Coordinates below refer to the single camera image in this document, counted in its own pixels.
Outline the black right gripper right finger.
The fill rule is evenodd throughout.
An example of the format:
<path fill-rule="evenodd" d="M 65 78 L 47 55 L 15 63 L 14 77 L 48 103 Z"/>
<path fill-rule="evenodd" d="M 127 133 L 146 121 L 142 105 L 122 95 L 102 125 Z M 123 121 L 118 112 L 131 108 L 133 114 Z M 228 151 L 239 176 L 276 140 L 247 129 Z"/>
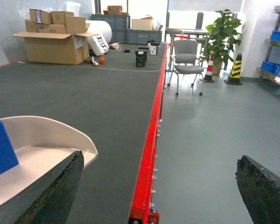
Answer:
<path fill-rule="evenodd" d="M 280 224 L 280 177 L 243 155 L 235 173 L 238 190 L 255 224 Z"/>

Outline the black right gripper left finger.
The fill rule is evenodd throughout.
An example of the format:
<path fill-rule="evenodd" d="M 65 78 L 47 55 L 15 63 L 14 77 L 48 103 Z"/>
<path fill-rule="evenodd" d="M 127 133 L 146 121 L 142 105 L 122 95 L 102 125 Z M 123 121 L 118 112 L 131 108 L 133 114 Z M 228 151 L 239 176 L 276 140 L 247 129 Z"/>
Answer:
<path fill-rule="evenodd" d="M 15 221 L 16 224 L 66 223 L 84 168 L 81 151 L 76 151 L 71 156 L 66 168 Z"/>

